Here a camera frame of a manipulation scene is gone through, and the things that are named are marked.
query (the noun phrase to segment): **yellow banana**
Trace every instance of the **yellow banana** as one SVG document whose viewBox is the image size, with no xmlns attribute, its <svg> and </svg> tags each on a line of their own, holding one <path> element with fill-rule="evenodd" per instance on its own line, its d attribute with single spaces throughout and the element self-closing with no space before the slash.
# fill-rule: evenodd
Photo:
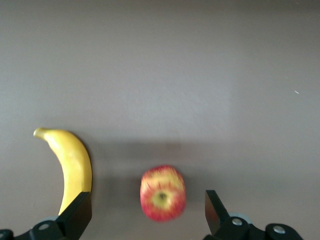
<svg viewBox="0 0 320 240">
<path fill-rule="evenodd" d="M 37 128 L 33 136 L 45 140 L 57 156 L 63 171 L 64 192 L 59 215 L 81 192 L 91 192 L 92 169 L 85 146 L 63 129 Z"/>
</svg>

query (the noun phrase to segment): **apple stem cavity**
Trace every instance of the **apple stem cavity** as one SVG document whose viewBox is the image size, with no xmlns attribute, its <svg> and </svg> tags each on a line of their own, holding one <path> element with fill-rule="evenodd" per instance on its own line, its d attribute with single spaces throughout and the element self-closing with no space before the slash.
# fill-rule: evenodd
<svg viewBox="0 0 320 240">
<path fill-rule="evenodd" d="M 167 195 L 165 193 L 160 193 L 159 197 L 163 200 L 167 197 Z"/>
</svg>

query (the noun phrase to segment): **apple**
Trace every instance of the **apple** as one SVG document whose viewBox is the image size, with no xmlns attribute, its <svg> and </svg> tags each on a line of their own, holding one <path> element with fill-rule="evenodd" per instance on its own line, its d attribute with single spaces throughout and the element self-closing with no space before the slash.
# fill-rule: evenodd
<svg viewBox="0 0 320 240">
<path fill-rule="evenodd" d="M 186 187 L 181 174 L 170 165 L 146 171 L 141 178 L 140 203 L 144 214 L 157 222 L 180 216 L 186 207 Z"/>
</svg>

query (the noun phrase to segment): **screw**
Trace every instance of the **screw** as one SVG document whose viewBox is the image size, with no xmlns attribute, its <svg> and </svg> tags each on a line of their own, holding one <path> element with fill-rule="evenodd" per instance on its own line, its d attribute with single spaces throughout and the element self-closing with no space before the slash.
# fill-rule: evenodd
<svg viewBox="0 0 320 240">
<path fill-rule="evenodd" d="M 39 230 L 45 230 L 45 229 L 47 229 L 48 227 L 49 227 L 49 224 L 44 223 L 44 224 L 40 225 L 38 229 L 39 229 Z"/>
<path fill-rule="evenodd" d="M 236 226 L 241 226 L 242 225 L 242 221 L 239 218 L 234 218 L 232 219 L 232 223 Z"/>
<path fill-rule="evenodd" d="M 286 230 L 282 226 L 274 226 L 273 231 L 275 231 L 277 234 L 285 234 Z"/>
</svg>

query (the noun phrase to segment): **banana stem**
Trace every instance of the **banana stem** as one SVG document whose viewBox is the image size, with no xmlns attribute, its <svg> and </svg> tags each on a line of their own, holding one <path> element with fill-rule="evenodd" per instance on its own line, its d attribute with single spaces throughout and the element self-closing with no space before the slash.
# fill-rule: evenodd
<svg viewBox="0 0 320 240">
<path fill-rule="evenodd" d="M 48 131 L 48 128 L 44 128 L 44 127 L 39 127 L 36 130 L 34 130 L 33 132 L 33 136 L 42 140 L 45 140 L 45 134 L 46 131 Z"/>
</svg>

